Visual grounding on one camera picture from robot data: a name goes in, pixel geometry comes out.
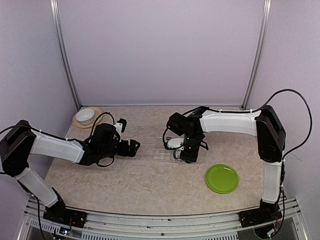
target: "white bowl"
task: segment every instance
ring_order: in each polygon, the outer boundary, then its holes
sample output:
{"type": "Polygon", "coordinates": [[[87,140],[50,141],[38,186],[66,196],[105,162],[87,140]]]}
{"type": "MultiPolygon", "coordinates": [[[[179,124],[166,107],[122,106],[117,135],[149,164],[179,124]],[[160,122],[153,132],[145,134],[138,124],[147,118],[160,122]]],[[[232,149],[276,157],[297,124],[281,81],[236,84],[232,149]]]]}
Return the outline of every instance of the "white bowl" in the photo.
{"type": "Polygon", "coordinates": [[[81,125],[88,125],[95,120],[95,110],[91,108],[82,109],[75,115],[75,119],[81,125]]]}

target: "white arm segment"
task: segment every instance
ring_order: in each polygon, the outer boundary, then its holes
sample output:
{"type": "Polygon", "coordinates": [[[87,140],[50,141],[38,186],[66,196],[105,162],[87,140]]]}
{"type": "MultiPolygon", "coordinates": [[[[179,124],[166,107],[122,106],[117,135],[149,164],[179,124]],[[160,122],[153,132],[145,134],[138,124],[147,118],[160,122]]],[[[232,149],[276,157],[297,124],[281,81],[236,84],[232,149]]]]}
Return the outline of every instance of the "white arm segment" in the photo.
{"type": "Polygon", "coordinates": [[[255,117],[260,115],[261,111],[254,113],[223,113],[205,111],[200,118],[202,131],[211,132],[229,132],[257,136],[257,126],[255,117]]]}
{"type": "Polygon", "coordinates": [[[277,202],[280,194],[282,162],[263,162],[262,201],[268,204],[277,202]]]}
{"type": "Polygon", "coordinates": [[[72,163],[79,163],[84,155],[85,151],[77,141],[61,140],[33,130],[32,132],[36,135],[36,138],[32,145],[30,154],[39,154],[65,159],[72,163]]]}
{"type": "MultiPolygon", "coordinates": [[[[204,132],[229,132],[257,136],[255,117],[261,111],[254,113],[223,113],[207,110],[200,118],[204,132]]],[[[277,202],[279,197],[282,162],[263,162],[263,194],[262,201],[269,204],[277,202]]]]}
{"type": "Polygon", "coordinates": [[[31,167],[25,168],[15,178],[43,202],[46,207],[50,208],[58,201],[55,191],[31,167]]]}

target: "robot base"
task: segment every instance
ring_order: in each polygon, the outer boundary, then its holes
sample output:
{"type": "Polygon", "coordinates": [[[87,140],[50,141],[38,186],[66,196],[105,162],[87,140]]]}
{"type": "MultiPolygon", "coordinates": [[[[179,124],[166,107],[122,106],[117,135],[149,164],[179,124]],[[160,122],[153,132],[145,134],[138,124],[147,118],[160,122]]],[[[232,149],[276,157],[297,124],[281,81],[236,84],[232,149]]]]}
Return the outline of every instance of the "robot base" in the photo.
{"type": "Polygon", "coordinates": [[[58,224],[72,226],[83,229],[87,219],[87,213],[84,211],[77,211],[65,208],[63,211],[63,217],[57,217],[51,214],[49,211],[45,211],[43,218],[58,224]]]}
{"type": "Polygon", "coordinates": [[[282,214],[280,211],[280,207],[277,206],[274,213],[269,211],[268,209],[261,210],[260,208],[241,211],[239,212],[239,218],[241,227],[246,228],[250,226],[255,226],[259,224],[265,224],[272,221],[275,221],[277,218],[281,219],[282,214]]]}

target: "metal pole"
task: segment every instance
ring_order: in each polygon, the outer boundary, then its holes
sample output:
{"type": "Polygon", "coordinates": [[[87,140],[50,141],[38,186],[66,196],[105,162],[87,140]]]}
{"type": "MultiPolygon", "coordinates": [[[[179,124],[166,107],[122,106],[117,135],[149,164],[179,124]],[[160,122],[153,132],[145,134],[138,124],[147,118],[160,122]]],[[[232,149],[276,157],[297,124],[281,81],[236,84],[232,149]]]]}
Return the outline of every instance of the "metal pole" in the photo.
{"type": "Polygon", "coordinates": [[[67,51],[64,43],[64,38],[63,38],[63,33],[62,33],[62,27],[61,27],[61,22],[60,22],[60,16],[59,16],[59,8],[58,8],[58,1],[57,0],[50,0],[50,5],[51,5],[51,11],[52,11],[52,16],[53,16],[53,22],[54,22],[54,27],[56,31],[56,36],[58,39],[58,45],[60,49],[60,54],[64,66],[64,71],[66,74],[66,78],[68,81],[68,85],[71,91],[72,99],[74,106],[77,111],[80,110],[81,104],[80,100],[78,97],[77,89],[71,74],[70,70],[70,65],[67,57],[67,51]]]}
{"type": "Polygon", "coordinates": [[[266,38],[267,33],[267,26],[269,21],[269,15],[270,15],[270,8],[271,8],[271,0],[264,0],[264,8],[263,8],[263,15],[262,15],[262,21],[261,21],[261,27],[260,27],[260,33],[259,33],[259,39],[258,39],[258,45],[256,48],[255,56],[254,56],[254,62],[250,74],[250,80],[248,87],[246,89],[244,99],[242,102],[241,107],[243,109],[247,109],[250,97],[252,95],[252,91],[254,89],[255,81],[257,78],[257,73],[259,69],[259,63],[262,56],[262,51],[264,47],[264,42],[266,38]]]}

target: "metal frame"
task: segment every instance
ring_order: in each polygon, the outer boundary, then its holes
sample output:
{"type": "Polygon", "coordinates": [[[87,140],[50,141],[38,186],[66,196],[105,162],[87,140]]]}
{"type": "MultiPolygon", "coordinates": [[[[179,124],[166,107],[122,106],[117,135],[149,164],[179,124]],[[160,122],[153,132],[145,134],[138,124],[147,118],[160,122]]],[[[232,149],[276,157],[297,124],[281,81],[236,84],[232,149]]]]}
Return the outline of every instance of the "metal frame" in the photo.
{"type": "MultiPolygon", "coordinates": [[[[41,204],[41,216],[44,210],[45,206],[41,204]]],[[[85,210],[88,216],[84,228],[73,227],[72,232],[74,235],[70,235],[69,238],[78,240],[233,240],[238,239],[239,231],[268,224],[242,228],[238,215],[240,211],[198,215],[147,216],[85,210]]],[[[285,200],[285,218],[294,220],[299,240],[309,239],[305,222],[295,198],[285,200]]],[[[57,232],[60,227],[69,228],[69,226],[43,218],[41,218],[41,226],[44,231],[51,233],[54,230],[57,232]]],[[[15,239],[26,240],[30,227],[39,228],[38,205],[35,199],[29,200],[15,239]]]]}
{"type": "Polygon", "coordinates": [[[56,36],[58,39],[58,45],[60,49],[60,54],[64,66],[64,71],[66,74],[66,79],[71,91],[72,99],[74,106],[77,111],[80,110],[81,108],[81,103],[78,97],[77,89],[75,86],[74,79],[71,74],[71,69],[67,57],[67,51],[64,43],[64,36],[62,33],[62,26],[61,26],[61,21],[60,21],[60,16],[59,16],[59,7],[58,7],[58,1],[57,0],[50,0],[50,5],[51,5],[51,11],[52,11],[52,17],[53,17],[53,22],[54,22],[54,27],[56,31],[56,36]]]}
{"type": "MultiPolygon", "coordinates": [[[[53,21],[54,21],[54,26],[56,30],[56,35],[58,38],[58,44],[60,48],[60,54],[62,57],[63,61],[63,66],[64,66],[64,71],[67,77],[68,85],[71,91],[72,99],[75,105],[75,108],[80,110],[82,107],[80,103],[80,99],[77,93],[76,85],[73,80],[72,74],[71,74],[71,69],[67,57],[67,51],[64,43],[64,38],[63,38],[63,32],[62,32],[62,26],[61,26],[61,20],[60,20],[60,15],[59,15],[59,6],[58,6],[58,0],[50,0],[50,5],[51,5],[51,11],[52,11],[52,16],[53,16],[53,21]]],[[[261,27],[260,27],[260,33],[259,33],[259,38],[258,38],[258,45],[256,48],[255,56],[254,56],[254,62],[250,74],[250,79],[249,83],[244,95],[244,99],[241,105],[242,109],[246,109],[248,107],[253,89],[254,89],[254,84],[256,81],[257,77],[257,72],[259,68],[259,63],[260,59],[262,56],[263,52],[263,46],[264,46],[264,41],[266,38],[266,32],[267,32],[267,26],[268,26],[268,21],[269,21],[269,15],[270,15],[270,8],[271,8],[271,0],[264,0],[264,7],[263,7],[263,14],[262,14],[262,21],[261,21],[261,27]]]]}
{"type": "Polygon", "coordinates": [[[256,82],[257,78],[257,73],[258,73],[258,68],[259,68],[259,63],[261,60],[262,52],[263,52],[263,47],[264,47],[264,42],[266,38],[266,33],[267,33],[267,26],[268,26],[268,21],[269,21],[269,15],[270,15],[270,8],[271,8],[271,0],[264,0],[264,8],[263,8],[263,15],[262,15],[262,21],[261,21],[261,27],[260,27],[260,34],[259,34],[259,39],[258,39],[258,45],[256,48],[255,56],[254,56],[254,62],[250,74],[250,80],[248,87],[246,89],[244,99],[241,105],[242,109],[247,109],[254,85],[256,82]]]}

